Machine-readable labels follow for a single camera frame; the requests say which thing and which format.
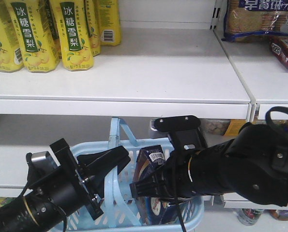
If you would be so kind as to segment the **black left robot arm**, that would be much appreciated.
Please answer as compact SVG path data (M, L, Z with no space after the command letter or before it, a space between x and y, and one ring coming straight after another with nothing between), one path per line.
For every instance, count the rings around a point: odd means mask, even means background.
M83 206L92 219L99 218L104 212L97 199L104 197L106 175L130 162L123 146L77 157L64 139L50 148L60 165L47 151L26 155L27 183L0 208L0 232L47 232L60 222L66 227L67 217Z

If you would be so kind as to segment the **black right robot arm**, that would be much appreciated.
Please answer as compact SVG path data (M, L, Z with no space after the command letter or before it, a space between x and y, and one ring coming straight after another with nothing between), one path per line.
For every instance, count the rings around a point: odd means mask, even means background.
M174 150L166 163L129 185L133 198L187 201L237 193L261 205L288 205L288 137L270 126L246 123L238 136L212 147L200 144L199 124L156 123Z

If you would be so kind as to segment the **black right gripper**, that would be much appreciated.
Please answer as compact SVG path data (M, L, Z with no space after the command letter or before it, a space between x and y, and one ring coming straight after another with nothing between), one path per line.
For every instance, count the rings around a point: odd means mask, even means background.
M191 184L184 172L188 170L186 161L194 151L188 149L179 153L173 150L164 164L144 179L130 184L132 197L155 197L163 201L193 199L195 194L189 189Z

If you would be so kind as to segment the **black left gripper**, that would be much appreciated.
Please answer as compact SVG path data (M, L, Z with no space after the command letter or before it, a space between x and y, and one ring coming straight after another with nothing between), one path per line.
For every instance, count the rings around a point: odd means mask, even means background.
M86 207L92 219L104 212L99 199L105 196L105 177L115 167L118 174L131 161L129 152L121 145L103 152L75 157L65 139L50 145L57 168L39 175L28 169L28 206L43 220L53 216L64 220L74 211Z

